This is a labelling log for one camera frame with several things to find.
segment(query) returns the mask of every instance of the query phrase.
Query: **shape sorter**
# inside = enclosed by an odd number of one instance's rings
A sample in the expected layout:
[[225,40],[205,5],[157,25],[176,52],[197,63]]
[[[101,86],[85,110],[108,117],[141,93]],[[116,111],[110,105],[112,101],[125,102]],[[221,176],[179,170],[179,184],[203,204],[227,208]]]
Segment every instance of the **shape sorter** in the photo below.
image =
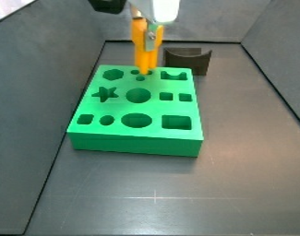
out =
[[76,149],[197,157],[204,140],[192,70],[101,65],[68,129]]

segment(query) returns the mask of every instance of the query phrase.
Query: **rectangular hole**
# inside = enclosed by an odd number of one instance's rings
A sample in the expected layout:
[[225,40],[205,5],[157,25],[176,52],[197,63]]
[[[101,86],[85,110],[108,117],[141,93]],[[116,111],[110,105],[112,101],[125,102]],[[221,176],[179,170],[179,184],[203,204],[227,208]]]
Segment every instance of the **rectangular hole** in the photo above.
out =
[[180,93],[180,101],[193,101],[193,96],[192,96],[192,94]]
[[161,92],[160,100],[173,100],[173,94],[171,92]]
[[192,130],[192,118],[180,115],[164,115],[163,127],[165,129]]

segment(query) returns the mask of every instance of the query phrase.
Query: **gray floor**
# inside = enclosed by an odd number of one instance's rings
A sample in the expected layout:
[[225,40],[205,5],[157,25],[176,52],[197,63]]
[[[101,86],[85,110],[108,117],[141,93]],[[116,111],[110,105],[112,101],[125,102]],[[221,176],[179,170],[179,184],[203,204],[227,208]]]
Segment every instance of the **gray floor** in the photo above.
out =
[[[300,234],[300,123],[237,44],[197,77],[197,159],[76,151],[69,138],[27,234]],[[100,64],[130,65],[108,43]]]

